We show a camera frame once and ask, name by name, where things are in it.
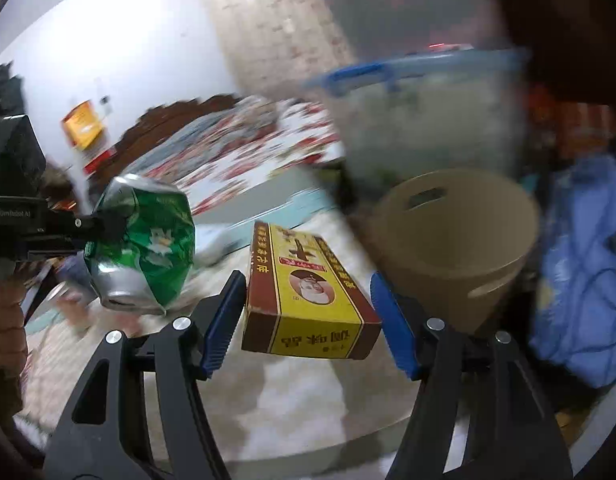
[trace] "seasoning box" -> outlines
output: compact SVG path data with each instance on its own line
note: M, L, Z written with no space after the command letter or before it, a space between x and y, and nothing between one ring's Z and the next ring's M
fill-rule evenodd
M364 359L381 321L323 238L255 222L242 349Z

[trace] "person's hand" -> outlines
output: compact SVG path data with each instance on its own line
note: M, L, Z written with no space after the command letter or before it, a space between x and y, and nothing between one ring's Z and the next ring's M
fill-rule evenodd
M9 377L21 374L28 356L24 315L19 306L24 294L21 283L0 283L0 369Z

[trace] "green aluminum can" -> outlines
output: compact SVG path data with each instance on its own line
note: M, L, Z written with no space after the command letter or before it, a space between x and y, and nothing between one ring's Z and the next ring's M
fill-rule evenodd
M101 304L142 314L165 313L192 266L195 226L177 187L127 174L115 177L95 211L126 219L117 242L86 245L84 255Z

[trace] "blue container lid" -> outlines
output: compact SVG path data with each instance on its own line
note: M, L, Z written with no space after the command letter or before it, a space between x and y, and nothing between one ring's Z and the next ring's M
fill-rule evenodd
M388 59L347 66L313 78L307 88L321 86L331 95L342 97L350 90L377 83L386 83L387 91L398 89L396 81L432 73L455 72L516 72L527 55L520 49L457 50Z

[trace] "blue fabric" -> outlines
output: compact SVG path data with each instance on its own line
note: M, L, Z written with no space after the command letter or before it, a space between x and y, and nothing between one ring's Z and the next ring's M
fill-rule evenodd
M554 180L530 345L594 387L616 380L616 161L581 160Z
M97 293L92 287L90 271L83 259L83 251L64 258L56 270L56 276L59 282L73 282L79 285L83 289L82 292L86 295L85 299L88 303L97 297Z

